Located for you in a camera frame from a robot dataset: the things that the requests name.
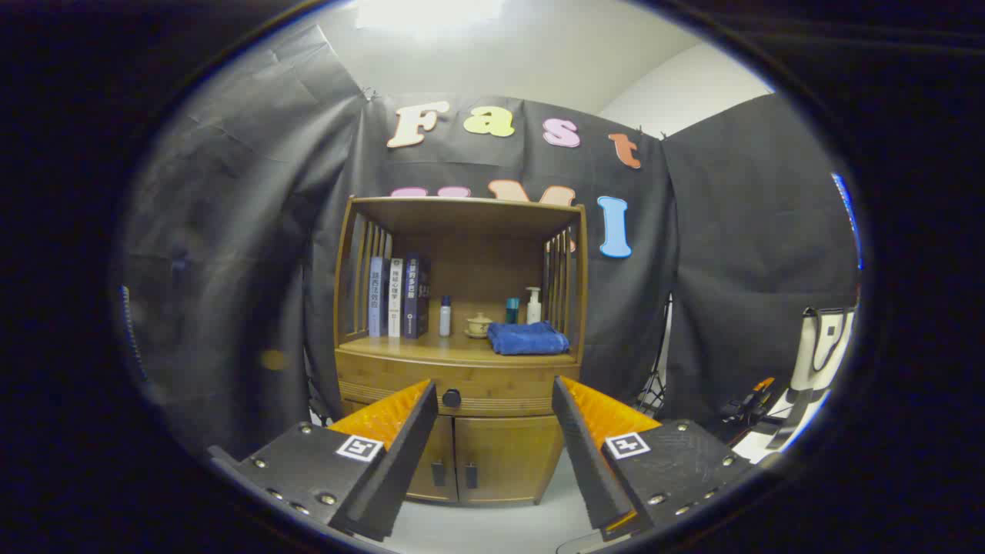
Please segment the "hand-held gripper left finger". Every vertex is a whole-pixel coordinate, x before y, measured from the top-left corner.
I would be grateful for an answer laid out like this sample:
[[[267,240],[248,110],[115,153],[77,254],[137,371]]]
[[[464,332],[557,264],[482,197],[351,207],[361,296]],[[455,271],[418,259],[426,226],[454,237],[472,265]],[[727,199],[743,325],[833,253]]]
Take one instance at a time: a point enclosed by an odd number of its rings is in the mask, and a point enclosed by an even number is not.
[[[219,476],[307,532],[342,542],[392,533],[439,414],[426,379],[329,426],[299,422],[251,455],[208,449]]]

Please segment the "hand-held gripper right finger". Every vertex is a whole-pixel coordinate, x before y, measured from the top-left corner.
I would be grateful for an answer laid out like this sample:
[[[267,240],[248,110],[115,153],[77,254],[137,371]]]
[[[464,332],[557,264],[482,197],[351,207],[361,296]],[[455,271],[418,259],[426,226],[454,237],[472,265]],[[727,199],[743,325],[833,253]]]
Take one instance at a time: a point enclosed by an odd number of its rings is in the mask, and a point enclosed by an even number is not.
[[[763,477],[699,424],[658,422],[566,376],[553,380],[552,406],[589,522],[605,540],[708,522]]]

